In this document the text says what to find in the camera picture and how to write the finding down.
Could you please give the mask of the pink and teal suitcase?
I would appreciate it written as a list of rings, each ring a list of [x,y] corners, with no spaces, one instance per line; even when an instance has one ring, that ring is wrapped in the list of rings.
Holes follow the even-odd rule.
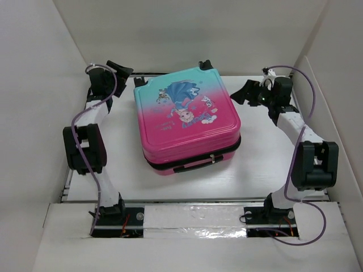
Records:
[[[210,60],[135,78],[134,101],[144,158],[160,175],[231,159],[241,144],[240,118]]]

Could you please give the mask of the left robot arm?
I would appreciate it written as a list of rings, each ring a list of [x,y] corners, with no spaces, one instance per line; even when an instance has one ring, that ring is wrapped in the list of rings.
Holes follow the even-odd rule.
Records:
[[[62,131],[67,163],[70,169],[96,184],[98,204],[92,216],[121,224],[126,219],[122,196],[111,183],[106,171],[107,152],[100,124],[110,114],[113,98],[120,97],[133,69],[107,61],[105,65],[88,65],[90,80],[83,111]]]

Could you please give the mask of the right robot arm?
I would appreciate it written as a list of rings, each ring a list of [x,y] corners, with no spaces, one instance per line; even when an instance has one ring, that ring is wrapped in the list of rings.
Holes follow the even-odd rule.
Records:
[[[292,89],[290,78],[278,76],[262,82],[248,80],[230,96],[239,105],[266,107],[275,126],[294,144],[285,185],[266,197],[263,208],[251,213],[251,220],[262,218],[274,223],[306,196],[336,184],[339,147],[306,125],[299,110],[290,103]]]

